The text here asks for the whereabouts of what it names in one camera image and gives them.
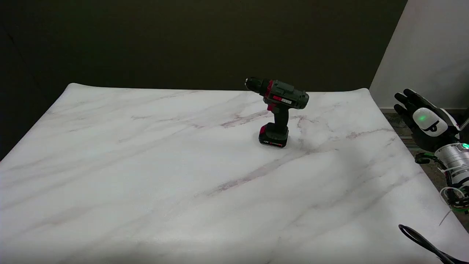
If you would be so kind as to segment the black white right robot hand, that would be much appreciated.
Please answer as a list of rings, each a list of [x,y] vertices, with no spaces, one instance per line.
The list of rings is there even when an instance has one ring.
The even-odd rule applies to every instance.
[[[411,130],[419,148],[434,153],[441,147],[460,142],[459,125],[446,110],[411,89],[396,93],[394,98],[399,102],[394,110]]]

